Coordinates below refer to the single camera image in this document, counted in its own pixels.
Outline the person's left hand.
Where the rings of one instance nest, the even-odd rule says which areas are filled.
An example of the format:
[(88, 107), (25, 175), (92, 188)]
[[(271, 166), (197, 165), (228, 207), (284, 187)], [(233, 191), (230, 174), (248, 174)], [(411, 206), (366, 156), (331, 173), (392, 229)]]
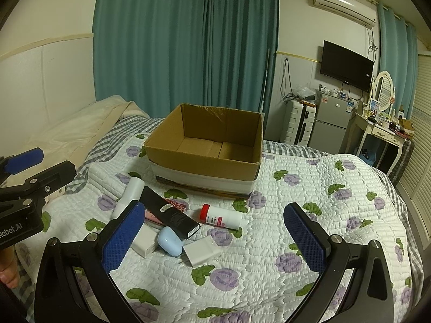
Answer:
[(10, 289), (16, 288), (19, 284), (20, 275), (14, 247), (1, 250), (0, 279), (1, 283), (5, 284)]

